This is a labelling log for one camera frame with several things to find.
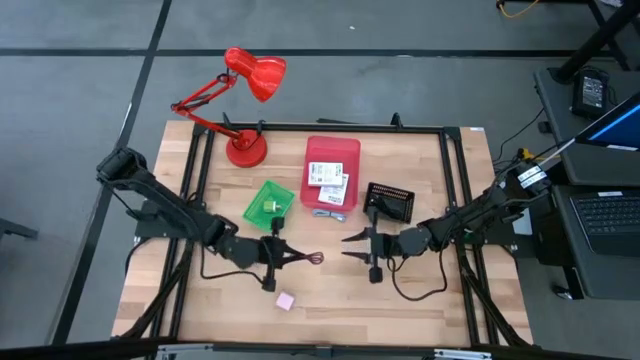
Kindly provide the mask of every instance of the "pink block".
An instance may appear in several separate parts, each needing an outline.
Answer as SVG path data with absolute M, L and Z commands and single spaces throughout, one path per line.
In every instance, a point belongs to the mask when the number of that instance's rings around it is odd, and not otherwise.
M 291 310 L 291 307 L 293 306 L 293 301 L 295 300 L 295 298 L 285 292 L 281 292 L 280 295 L 278 296 L 278 300 L 276 300 L 276 306 L 289 311 Z

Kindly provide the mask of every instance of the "red desk lamp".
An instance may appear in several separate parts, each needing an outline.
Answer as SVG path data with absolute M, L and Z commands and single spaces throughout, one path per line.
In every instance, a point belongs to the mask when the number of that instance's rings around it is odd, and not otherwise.
M 188 98 L 172 104 L 171 110 L 176 114 L 188 117 L 196 123 L 213 131 L 224 134 L 231 139 L 227 143 L 229 160 L 239 167 L 252 167 L 260 164 L 267 156 L 267 142 L 255 130 L 235 131 L 214 124 L 193 114 L 199 107 L 206 105 L 216 96 L 232 88 L 238 75 L 247 78 L 249 89 L 260 102 L 265 102 L 276 92 L 284 77 L 287 63 L 284 59 L 265 56 L 256 58 L 238 47 L 229 48 L 224 54 L 227 72 L 218 75 L 212 82 L 191 94 Z M 210 94 L 206 91 L 217 85 L 224 86 Z

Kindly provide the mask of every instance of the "gray carpet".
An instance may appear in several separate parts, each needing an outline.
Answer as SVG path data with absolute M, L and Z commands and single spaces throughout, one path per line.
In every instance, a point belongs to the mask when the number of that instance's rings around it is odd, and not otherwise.
M 0 50 L 146 48 L 161 4 L 10 1 L 0 13 Z M 516 12 L 525 5 L 511 2 L 508 8 Z M 489 0 L 176 0 L 160 48 L 574 49 L 595 29 L 584 5 L 540 4 L 526 16 L 507 20 Z M 625 45 L 637 48 L 637 40 L 629 37 Z M 0 56 L 0 217 L 41 232 L 35 242 L 9 236 L 0 244 L 2 348 L 48 339 L 97 195 L 95 166 L 118 137 L 142 60 Z M 399 112 L 406 124 L 484 127 L 497 156 L 500 143 L 542 107 L 533 89 L 534 69 L 562 62 L 367 56 L 287 61 L 285 82 L 268 103 L 255 101 L 241 83 L 201 114 L 219 119 L 226 111 L 232 121 L 323 117 L 383 124 Z M 617 67 L 611 61 L 594 65 Z M 176 118 L 169 104 L 223 70 L 220 57 L 156 58 L 129 145 L 152 166 L 165 121 Z M 532 126 L 505 146 L 505 154 L 551 144 Z M 112 202 L 70 341 L 108 338 L 134 226 L 122 206 Z M 639 302 L 561 301 L 548 291 L 552 281 L 561 280 L 557 269 L 535 261 L 521 261 L 519 267 L 537 344 L 619 357 L 640 353 L 635 341 L 640 338 Z

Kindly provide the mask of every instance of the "green plastic tray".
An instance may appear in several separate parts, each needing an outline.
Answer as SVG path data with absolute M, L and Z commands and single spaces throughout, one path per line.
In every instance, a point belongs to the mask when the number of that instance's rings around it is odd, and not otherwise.
M 273 181 L 267 180 L 251 204 L 249 204 L 247 210 L 242 214 L 242 217 L 260 229 L 271 232 L 271 219 L 276 216 L 284 217 L 284 214 L 293 204 L 294 197 L 293 192 Z M 275 201 L 280 206 L 280 209 L 273 213 L 265 212 L 263 207 L 265 201 Z

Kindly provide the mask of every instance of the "lamp shade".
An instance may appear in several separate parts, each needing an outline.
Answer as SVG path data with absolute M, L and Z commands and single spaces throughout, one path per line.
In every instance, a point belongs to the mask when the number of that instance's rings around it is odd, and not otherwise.
M 229 48 L 224 54 L 229 69 L 244 76 L 249 89 L 260 102 L 269 100 L 284 78 L 287 62 L 275 56 L 256 58 L 238 47 Z

